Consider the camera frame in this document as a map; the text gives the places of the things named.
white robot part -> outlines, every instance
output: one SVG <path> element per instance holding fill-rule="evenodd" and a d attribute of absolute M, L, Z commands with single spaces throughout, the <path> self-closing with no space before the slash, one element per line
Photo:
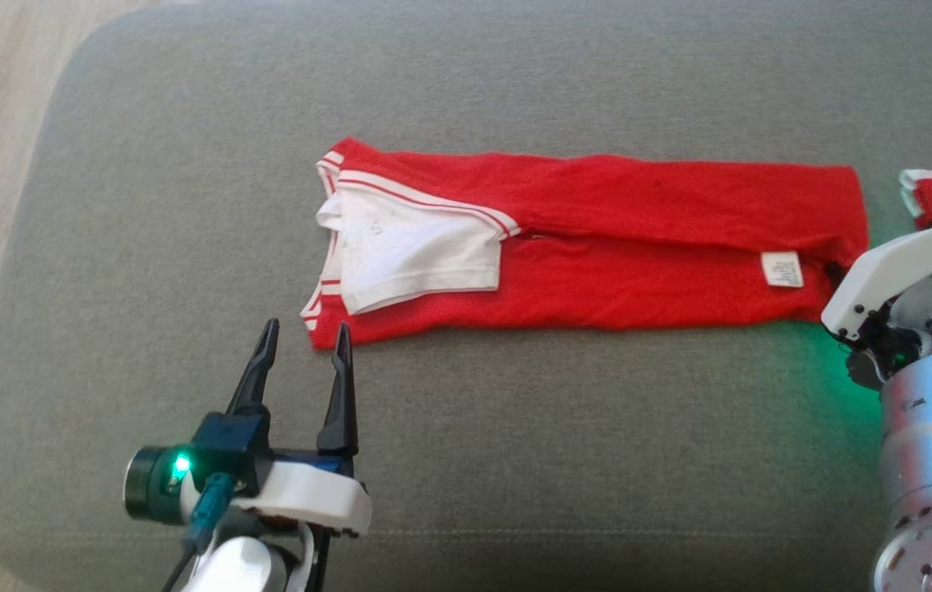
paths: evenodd
<path fill-rule="evenodd" d="M 199 497 L 191 474 L 185 475 L 181 486 L 185 520 Z M 275 462 L 262 491 L 255 497 L 236 497 L 232 506 L 258 516 L 298 520 L 353 535 L 365 535 L 371 528 L 371 496 L 360 481 L 304 462 Z"/>
<path fill-rule="evenodd" d="M 932 274 L 932 229 L 901 236 L 865 252 L 850 267 L 820 322 L 844 340 L 857 340 L 870 311 L 879 310 Z"/>

green light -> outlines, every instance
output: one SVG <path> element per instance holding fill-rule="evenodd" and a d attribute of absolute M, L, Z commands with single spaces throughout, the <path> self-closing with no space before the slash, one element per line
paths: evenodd
<path fill-rule="evenodd" d="M 173 469 L 178 473 L 187 473 L 192 466 L 192 461 L 184 454 L 179 454 L 178 459 L 173 462 Z"/>

clothing tag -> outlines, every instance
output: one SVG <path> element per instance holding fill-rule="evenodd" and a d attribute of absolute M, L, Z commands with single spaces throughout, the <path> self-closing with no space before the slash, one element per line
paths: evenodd
<path fill-rule="evenodd" d="M 763 252 L 762 271 L 766 274 L 766 284 L 779 285 L 783 288 L 801 288 L 801 266 L 798 265 L 798 252 Z"/>

black cable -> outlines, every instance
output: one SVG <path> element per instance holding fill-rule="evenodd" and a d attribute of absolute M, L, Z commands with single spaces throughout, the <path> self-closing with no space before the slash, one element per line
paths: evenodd
<path fill-rule="evenodd" d="M 181 572 L 185 571 L 185 568 L 188 567 L 188 562 L 191 562 L 195 555 L 195 548 L 185 548 L 185 554 L 181 556 L 181 561 L 174 567 L 173 573 L 170 574 L 170 577 L 166 580 L 166 585 L 163 585 L 163 592 L 173 592 L 173 585 L 177 584 L 178 580 L 180 580 Z"/>

gray cushion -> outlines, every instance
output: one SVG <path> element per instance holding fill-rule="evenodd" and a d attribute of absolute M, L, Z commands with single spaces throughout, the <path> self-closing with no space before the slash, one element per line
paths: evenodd
<path fill-rule="evenodd" d="M 272 441 L 311 443 L 313 162 L 345 135 L 852 164 L 882 241 L 909 229 L 897 171 L 932 168 L 932 2 L 318 0 L 106 26 L 53 95 L 0 280 L 0 559 L 24 580 L 158 589 L 179 532 L 128 520 L 127 460 L 225 404 L 268 316 Z M 867 587 L 879 407 L 819 326 L 440 331 L 357 366 L 375 531 L 335 545 L 332 590 Z"/>

